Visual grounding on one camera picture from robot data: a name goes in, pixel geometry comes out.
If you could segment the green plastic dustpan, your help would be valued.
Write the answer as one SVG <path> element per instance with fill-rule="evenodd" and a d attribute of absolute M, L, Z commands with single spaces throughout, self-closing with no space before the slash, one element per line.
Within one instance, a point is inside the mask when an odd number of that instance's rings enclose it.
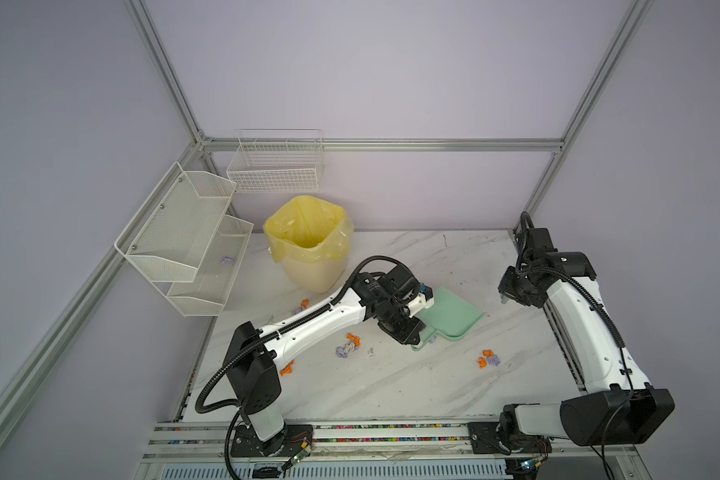
<path fill-rule="evenodd" d="M 434 291 L 432 305 L 415 315 L 424 324 L 424 329 L 419 332 L 419 342 L 412 349 L 421 350 L 434 337 L 459 341 L 484 316 L 484 311 L 451 290 L 440 287 Z"/>

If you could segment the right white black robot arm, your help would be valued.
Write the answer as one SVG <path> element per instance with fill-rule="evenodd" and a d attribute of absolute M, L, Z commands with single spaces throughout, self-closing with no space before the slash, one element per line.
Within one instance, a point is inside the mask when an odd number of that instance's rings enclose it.
<path fill-rule="evenodd" d="M 510 404 L 497 428 L 508 452 L 535 440 L 566 439 L 578 446 L 644 444 L 675 409 L 629 353 L 608 313 L 597 274 L 582 252 L 558 250 L 548 229 L 522 212 L 515 232 L 518 257 L 502 276 L 504 300 L 547 314 L 579 393 L 550 404 Z"/>

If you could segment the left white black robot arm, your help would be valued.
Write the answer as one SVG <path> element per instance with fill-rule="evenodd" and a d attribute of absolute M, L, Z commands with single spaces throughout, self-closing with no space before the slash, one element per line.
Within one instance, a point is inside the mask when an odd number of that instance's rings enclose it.
<path fill-rule="evenodd" d="M 307 427 L 290 428 L 276 401 L 280 371 L 329 336 L 367 320 L 401 345 L 416 345 L 424 322 L 418 314 L 435 303 L 432 288 L 401 261 L 374 255 L 361 261 L 328 298 L 279 323 L 239 325 L 219 369 L 197 395 L 200 415 L 233 407 L 232 428 L 242 422 L 264 455 L 297 439 Z"/>

